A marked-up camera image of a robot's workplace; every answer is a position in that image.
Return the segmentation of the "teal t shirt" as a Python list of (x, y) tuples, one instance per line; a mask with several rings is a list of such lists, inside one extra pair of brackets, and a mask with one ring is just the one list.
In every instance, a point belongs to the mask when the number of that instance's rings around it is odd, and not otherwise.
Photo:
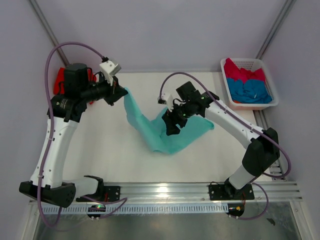
[(162, 119), (167, 109), (164, 108), (155, 119), (149, 120), (140, 110), (130, 90), (128, 88), (125, 88), (125, 90), (128, 92), (124, 96), (124, 109), (127, 121), (140, 133), (152, 152), (173, 155), (182, 151), (205, 133), (215, 128), (213, 122), (200, 116), (192, 116), (187, 121), (186, 126), (180, 130), (179, 134), (168, 136), (166, 134), (165, 122)]

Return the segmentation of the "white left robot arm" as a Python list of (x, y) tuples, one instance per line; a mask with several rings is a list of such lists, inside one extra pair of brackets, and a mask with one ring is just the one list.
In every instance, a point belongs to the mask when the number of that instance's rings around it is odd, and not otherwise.
[(107, 60), (99, 68), (94, 74), (86, 64), (75, 63), (59, 71), (40, 158), (30, 180), (20, 183), (20, 193), (62, 208), (69, 207), (75, 199), (85, 201), (89, 197), (99, 201), (106, 196), (100, 177), (85, 175), (77, 180), (63, 180), (70, 142), (87, 105), (103, 99), (112, 106), (128, 94), (116, 77), (121, 69), (119, 64)]

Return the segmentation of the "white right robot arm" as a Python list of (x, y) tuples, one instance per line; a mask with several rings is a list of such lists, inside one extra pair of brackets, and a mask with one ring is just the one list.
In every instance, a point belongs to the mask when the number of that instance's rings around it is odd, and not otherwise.
[(230, 110), (213, 92), (200, 93), (188, 81), (176, 89), (180, 99), (175, 103), (171, 94), (160, 92), (158, 103), (167, 106), (162, 119), (168, 136), (178, 135), (194, 115), (218, 124), (245, 148), (240, 167), (224, 182), (222, 194), (228, 199), (243, 195), (244, 188), (260, 177), (280, 157), (278, 133), (250, 123)]

